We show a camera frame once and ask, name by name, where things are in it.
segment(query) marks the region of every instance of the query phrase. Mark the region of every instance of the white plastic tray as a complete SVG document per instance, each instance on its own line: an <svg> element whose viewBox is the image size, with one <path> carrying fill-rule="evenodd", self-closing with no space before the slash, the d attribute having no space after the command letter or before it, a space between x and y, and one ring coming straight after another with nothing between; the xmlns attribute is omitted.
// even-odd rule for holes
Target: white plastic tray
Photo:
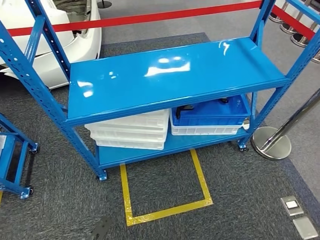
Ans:
<svg viewBox="0 0 320 240"><path fill-rule="evenodd" d="M165 142L134 142L106 139L96 139L95 142L97 146L115 148L163 150L165 147Z"/></svg>
<svg viewBox="0 0 320 240"><path fill-rule="evenodd" d="M146 112L132 116L120 117L111 120L100 121L95 123L85 124L87 129L98 128L98 127L114 127L122 126L135 126L135 127L148 127L158 128L163 130L168 125L169 118L169 109Z"/></svg>
<svg viewBox="0 0 320 240"><path fill-rule="evenodd" d="M174 126L170 111L172 135L235 135L242 125Z"/></svg>
<svg viewBox="0 0 320 240"><path fill-rule="evenodd" d="M139 141L139 142L165 142L167 138L168 124L159 130L155 127L122 126L91 128L92 139Z"/></svg>

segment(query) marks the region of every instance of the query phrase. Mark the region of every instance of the white car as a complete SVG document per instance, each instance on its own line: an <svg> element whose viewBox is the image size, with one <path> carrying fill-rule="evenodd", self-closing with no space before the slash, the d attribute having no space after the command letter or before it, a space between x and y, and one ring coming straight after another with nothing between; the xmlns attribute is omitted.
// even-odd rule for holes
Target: white car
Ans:
<svg viewBox="0 0 320 240"><path fill-rule="evenodd" d="M41 0L52 25L100 20L97 0ZM34 18L24 0L0 0L0 20L7 29L32 27ZM98 59L101 48L101 28L57 32L70 63ZM24 53L29 36L15 36L14 41ZM42 35L33 68L49 89L68 85L54 55ZM16 78L0 57L0 73Z"/></svg>

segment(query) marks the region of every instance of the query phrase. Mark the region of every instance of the blue plastic tray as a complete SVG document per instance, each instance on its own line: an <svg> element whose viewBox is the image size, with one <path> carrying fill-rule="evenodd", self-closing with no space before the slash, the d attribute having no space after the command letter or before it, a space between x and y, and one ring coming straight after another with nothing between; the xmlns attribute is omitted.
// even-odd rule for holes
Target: blue plastic tray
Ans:
<svg viewBox="0 0 320 240"><path fill-rule="evenodd" d="M192 110L182 110L180 119L172 108L174 126L226 126L242 125L250 116L251 109L245 94L228 97L228 103L219 99L192 104Z"/></svg>

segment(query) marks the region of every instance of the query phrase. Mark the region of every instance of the stacked white trays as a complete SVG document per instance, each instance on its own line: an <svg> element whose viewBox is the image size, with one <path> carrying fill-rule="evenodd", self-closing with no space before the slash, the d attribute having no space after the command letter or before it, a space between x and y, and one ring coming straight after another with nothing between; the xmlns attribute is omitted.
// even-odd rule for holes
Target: stacked white trays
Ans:
<svg viewBox="0 0 320 240"><path fill-rule="evenodd" d="M169 109L85 124L97 146L162 150Z"/></svg>

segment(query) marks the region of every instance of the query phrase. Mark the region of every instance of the shelf board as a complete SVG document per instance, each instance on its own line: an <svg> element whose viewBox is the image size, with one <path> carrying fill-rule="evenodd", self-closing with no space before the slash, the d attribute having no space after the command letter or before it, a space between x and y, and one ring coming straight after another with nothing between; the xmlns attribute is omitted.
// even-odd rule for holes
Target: shelf board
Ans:
<svg viewBox="0 0 320 240"><path fill-rule="evenodd" d="M283 86L249 37L138 52L71 65L72 126Z"/></svg>
<svg viewBox="0 0 320 240"><path fill-rule="evenodd" d="M99 160L100 168L106 169L118 166L120 164L129 164L213 144L234 141L245 137L248 134L243 128L240 128L237 134L235 135L174 136L171 134L171 129L170 127L168 131L168 136L163 150L97 146L96 157Z"/></svg>
<svg viewBox="0 0 320 240"><path fill-rule="evenodd" d="M0 179L6 179L16 145L16 137L7 136L0 155Z"/></svg>

